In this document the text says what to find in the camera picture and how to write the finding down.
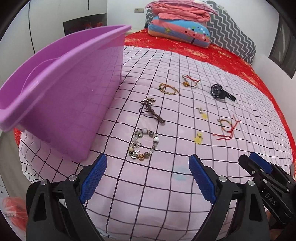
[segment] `purple plastic bin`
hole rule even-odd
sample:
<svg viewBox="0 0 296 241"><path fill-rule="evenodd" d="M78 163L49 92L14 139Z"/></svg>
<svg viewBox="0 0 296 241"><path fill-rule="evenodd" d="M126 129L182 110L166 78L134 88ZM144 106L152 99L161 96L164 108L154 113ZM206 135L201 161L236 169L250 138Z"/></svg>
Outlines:
<svg viewBox="0 0 296 241"><path fill-rule="evenodd" d="M76 32L29 58L0 89L0 128L21 127L73 161L86 159L122 82L124 33L130 29Z"/></svg>

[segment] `jewelry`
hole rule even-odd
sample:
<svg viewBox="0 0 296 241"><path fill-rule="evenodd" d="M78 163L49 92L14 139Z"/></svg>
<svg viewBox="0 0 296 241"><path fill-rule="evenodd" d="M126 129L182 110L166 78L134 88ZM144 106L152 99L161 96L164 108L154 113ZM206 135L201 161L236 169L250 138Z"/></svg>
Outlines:
<svg viewBox="0 0 296 241"><path fill-rule="evenodd" d="M150 104L155 102L156 100L154 98L146 98L146 99L143 99L140 103L143 105L142 108L139 109L139 112L140 113L146 113L146 112L150 112L152 115L154 115L158 121L162 124L165 123L165 120L162 119L159 115L157 115L154 110L151 108Z"/></svg>
<svg viewBox="0 0 296 241"><path fill-rule="evenodd" d="M138 138L142 138L143 134L147 134L151 138L153 138L153 145L149 152L145 152L144 154L141 154L140 151L135 150L135 148L139 148L142 146L142 143L138 141ZM159 138L156 136L156 134L151 130L143 128L141 130L135 131L135 135L128 148L128 154L131 156L132 159L138 159L140 161L144 159L148 159L156 149L158 143L159 143Z"/></svg>
<svg viewBox="0 0 296 241"><path fill-rule="evenodd" d="M169 87L169 88L173 89L174 93L170 93L170 92L165 91L164 89L165 89L166 87ZM176 94L176 92L178 92L178 94L180 95L180 92L179 92L175 87L170 86L170 85L167 85L167 84L163 84L163 83L159 85L159 90L160 90L162 93L167 94L167 95L174 95L174 94Z"/></svg>
<svg viewBox="0 0 296 241"><path fill-rule="evenodd" d="M203 112L202 108L198 108L198 111L204 120L207 119L207 114Z"/></svg>
<svg viewBox="0 0 296 241"><path fill-rule="evenodd" d="M233 115L233 118L235 120L235 125L232 125L232 123L230 121L228 121L228 120L217 119L217 121L220 123L222 131L230 133L230 135L228 135L228 136L227 135L212 134L213 136L216 136L216 137L223 137L223 138L218 138L217 140L231 140L233 138L233 135L234 135L233 132L234 132L235 127L237 126L237 124L239 122L242 122L241 120L236 120L234 115ZM230 125L230 130L229 131L225 130L225 128L224 128L224 126L222 124L223 121L227 122Z"/></svg>
<svg viewBox="0 0 296 241"><path fill-rule="evenodd" d="M183 85L185 87L195 87L195 86L197 86L197 83L200 81L200 80L194 80L188 75L182 75L182 78L184 79ZM189 85L187 78L189 78L191 81L195 82L195 85Z"/></svg>
<svg viewBox="0 0 296 241"><path fill-rule="evenodd" d="M202 133L198 132L196 134L196 137L193 140L194 140L195 144L200 145L202 143L202 140L203 140Z"/></svg>
<svg viewBox="0 0 296 241"><path fill-rule="evenodd" d="M195 80L195 79L193 79L193 78L191 78L189 75L183 75L185 78L188 78L188 79L190 79L191 81L193 81L193 82L200 82L200 80Z"/></svg>

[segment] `blue gripper pad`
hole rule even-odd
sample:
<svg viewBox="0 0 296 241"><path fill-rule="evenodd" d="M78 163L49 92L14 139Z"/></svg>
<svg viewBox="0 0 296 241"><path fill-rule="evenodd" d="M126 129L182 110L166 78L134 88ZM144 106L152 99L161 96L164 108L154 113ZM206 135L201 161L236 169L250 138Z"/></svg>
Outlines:
<svg viewBox="0 0 296 241"><path fill-rule="evenodd" d="M197 162L194 155L189 158L189 169L200 188L205 200L210 201L211 204L216 202L215 186L211 179L204 171L203 167Z"/></svg>
<svg viewBox="0 0 296 241"><path fill-rule="evenodd" d="M256 152L252 152L249 156L260 168L262 168L266 173L271 174L272 168L271 165L265 161L261 156L259 156Z"/></svg>
<svg viewBox="0 0 296 241"><path fill-rule="evenodd" d="M107 168L107 157L102 155L97 164L90 171L89 175L81 185L80 201L84 204L87 200L91 199L96 187L98 186L105 170Z"/></svg>

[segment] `pink grid bed sheet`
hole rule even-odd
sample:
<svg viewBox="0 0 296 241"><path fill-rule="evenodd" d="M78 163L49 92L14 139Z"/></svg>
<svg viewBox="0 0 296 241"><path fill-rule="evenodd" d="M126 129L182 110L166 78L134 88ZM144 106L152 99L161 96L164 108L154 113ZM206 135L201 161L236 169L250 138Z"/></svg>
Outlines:
<svg viewBox="0 0 296 241"><path fill-rule="evenodd" d="M108 166L96 192L85 207L103 236L116 240L191 240L203 223L211 204L205 201L188 168L189 156L196 153L206 166L231 181L245 183L249 174L238 165L242 154L259 153L288 171L292 151L287 134L268 98L236 75L209 63L169 51L125 47L123 83L102 122L89 157L80 164L66 160L32 134L21 135L20 160L26 177L63 181L78 174L105 153ZM182 85L182 75L201 79L198 88ZM164 95L160 83L176 87L180 95ZM210 95L219 83L237 100L219 101ZM155 98L153 109L166 120L158 123L148 113L139 113L141 100ZM207 111L203 120L198 108ZM216 140L222 134L217 119L242 122L232 140ZM159 145L150 159L132 160L127 149L135 130L157 133ZM203 142L193 141L201 132ZM141 139L144 153L151 138ZM220 237L225 235L233 215L231 203Z"/></svg>

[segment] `black watch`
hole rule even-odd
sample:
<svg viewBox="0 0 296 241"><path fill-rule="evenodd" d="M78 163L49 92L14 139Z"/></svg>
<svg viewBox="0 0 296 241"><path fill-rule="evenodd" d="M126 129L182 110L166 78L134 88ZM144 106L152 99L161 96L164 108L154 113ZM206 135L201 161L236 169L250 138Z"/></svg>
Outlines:
<svg viewBox="0 0 296 241"><path fill-rule="evenodd" d="M214 99L225 99L225 97L227 97L228 99L235 101L236 98L229 94L228 92L226 92L225 90L223 90L222 86L220 84L214 84L211 87L211 95L214 97Z"/></svg>

